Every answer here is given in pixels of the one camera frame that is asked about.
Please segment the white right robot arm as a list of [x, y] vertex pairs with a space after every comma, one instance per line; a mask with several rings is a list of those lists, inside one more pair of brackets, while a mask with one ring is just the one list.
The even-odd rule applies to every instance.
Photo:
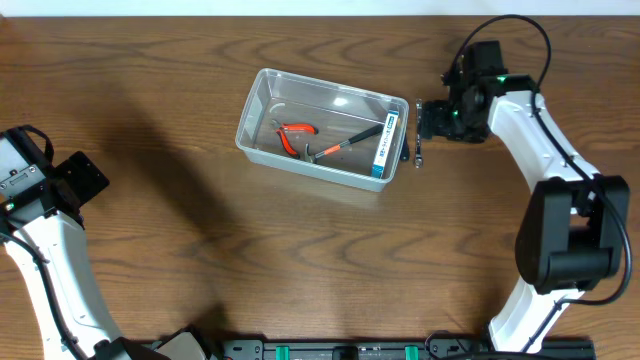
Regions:
[[571, 304], [631, 268], [629, 186], [604, 176], [571, 146], [528, 75], [503, 64], [497, 41], [464, 46], [442, 81], [445, 100], [419, 107], [419, 138], [482, 143], [498, 137], [531, 191], [515, 240], [518, 281], [489, 322], [497, 352], [535, 354]]

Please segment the black yellow screwdriver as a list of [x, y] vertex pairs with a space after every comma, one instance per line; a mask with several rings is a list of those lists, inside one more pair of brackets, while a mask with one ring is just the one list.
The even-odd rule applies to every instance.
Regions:
[[410, 149], [409, 149], [408, 139], [407, 139], [407, 136], [404, 136], [401, 154], [400, 154], [400, 160], [402, 162], [407, 162], [409, 158], [410, 158]]

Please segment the silver combination wrench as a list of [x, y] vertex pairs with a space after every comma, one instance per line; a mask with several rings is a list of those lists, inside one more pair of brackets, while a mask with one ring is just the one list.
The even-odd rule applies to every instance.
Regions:
[[423, 166], [423, 157], [421, 154], [421, 130], [422, 130], [422, 110], [423, 101], [420, 98], [416, 99], [416, 139], [415, 139], [415, 152], [414, 152], [414, 166], [421, 168]]

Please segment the black handled small hammer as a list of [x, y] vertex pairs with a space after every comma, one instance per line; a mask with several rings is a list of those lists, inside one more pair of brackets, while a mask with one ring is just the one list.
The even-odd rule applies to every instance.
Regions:
[[317, 153], [311, 153], [310, 152], [310, 146], [308, 144], [305, 145], [305, 150], [303, 153], [303, 160], [309, 163], [313, 163], [315, 164], [320, 158], [325, 157], [327, 155], [333, 154], [335, 152], [338, 152], [339, 150], [341, 150], [342, 148], [345, 148], [347, 146], [350, 146], [352, 144], [355, 144], [357, 142], [360, 142], [362, 140], [365, 140], [367, 138], [370, 138], [372, 136], [375, 135], [379, 135], [383, 130], [383, 125], [379, 124], [376, 126], [373, 126], [359, 134], [356, 134], [336, 145], [333, 145], [331, 147], [328, 147], [320, 152]]

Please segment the clear plastic container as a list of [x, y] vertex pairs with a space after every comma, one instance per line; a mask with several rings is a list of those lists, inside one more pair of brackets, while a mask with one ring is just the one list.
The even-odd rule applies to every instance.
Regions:
[[[371, 176], [380, 134], [320, 158], [303, 160], [305, 145], [320, 152], [399, 112], [383, 176]], [[380, 192], [393, 179], [404, 136], [406, 100], [365, 89], [265, 68], [258, 72], [241, 114], [235, 143], [247, 158], [280, 170]]]

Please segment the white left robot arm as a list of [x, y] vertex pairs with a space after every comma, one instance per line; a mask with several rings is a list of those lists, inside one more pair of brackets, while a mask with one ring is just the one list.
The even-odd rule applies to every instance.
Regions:
[[26, 283], [47, 359], [158, 359], [125, 338], [88, 257], [81, 207], [109, 181], [81, 151], [55, 165], [31, 125], [1, 134], [1, 244]]

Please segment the blue white cardboard box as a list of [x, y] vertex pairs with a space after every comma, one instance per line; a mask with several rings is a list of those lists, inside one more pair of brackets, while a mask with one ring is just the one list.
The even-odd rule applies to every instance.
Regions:
[[387, 158], [391, 148], [394, 132], [397, 126], [399, 112], [390, 110], [380, 133], [380, 140], [376, 149], [371, 169], [371, 176], [380, 179], [384, 174]]

